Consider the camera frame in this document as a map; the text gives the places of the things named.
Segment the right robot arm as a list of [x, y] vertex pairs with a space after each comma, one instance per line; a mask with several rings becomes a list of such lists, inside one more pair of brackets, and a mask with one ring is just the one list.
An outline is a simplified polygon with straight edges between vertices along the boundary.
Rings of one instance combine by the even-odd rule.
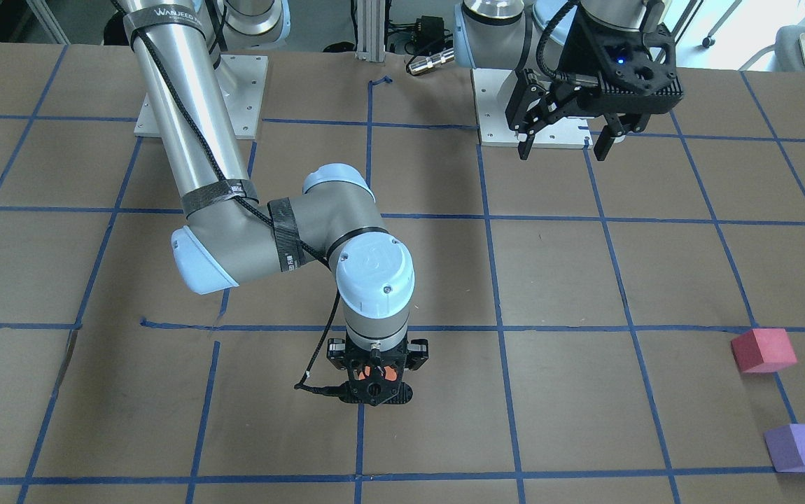
[[326, 164], [299, 197], [260, 204], [245, 175], [218, 82], [213, 31], [191, 1], [115, 1], [147, 86], [187, 223], [170, 244], [188, 287], [214, 293], [320, 263], [337, 286], [346, 335], [330, 358], [352, 391], [396, 391], [428, 360], [428, 342], [407, 337], [414, 261], [385, 227], [361, 173]]

